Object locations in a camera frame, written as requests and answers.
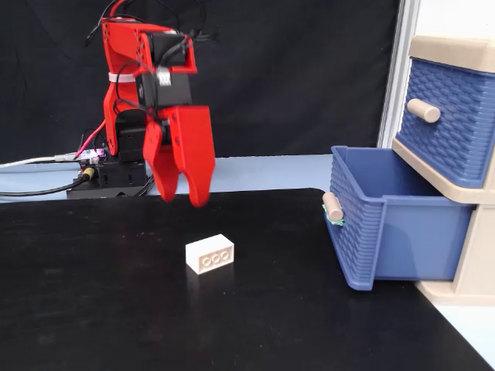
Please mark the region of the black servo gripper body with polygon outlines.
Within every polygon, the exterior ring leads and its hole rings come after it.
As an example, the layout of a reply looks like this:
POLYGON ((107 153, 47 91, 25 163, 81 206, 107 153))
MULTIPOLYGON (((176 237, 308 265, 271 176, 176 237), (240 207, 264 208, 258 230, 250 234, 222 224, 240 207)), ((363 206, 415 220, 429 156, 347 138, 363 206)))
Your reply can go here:
POLYGON ((172 73, 169 80, 169 83, 160 83, 150 73, 138 75, 138 102, 142 106, 157 109, 190 105, 189 76, 186 73, 172 73))

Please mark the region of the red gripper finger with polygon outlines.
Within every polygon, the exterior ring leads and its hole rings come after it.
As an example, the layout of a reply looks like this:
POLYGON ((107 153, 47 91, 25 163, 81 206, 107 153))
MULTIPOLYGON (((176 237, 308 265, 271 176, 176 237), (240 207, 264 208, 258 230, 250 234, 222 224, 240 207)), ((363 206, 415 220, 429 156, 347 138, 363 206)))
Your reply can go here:
POLYGON ((155 121, 149 121, 145 129, 143 156, 152 170, 157 190, 166 202, 173 200, 179 179, 171 145, 163 145, 161 126, 155 121))
POLYGON ((176 194, 178 177, 186 177, 189 200, 195 207, 206 204, 215 167, 210 110, 207 106, 177 106, 160 111, 169 120, 170 167, 158 178, 160 195, 170 201, 176 194))

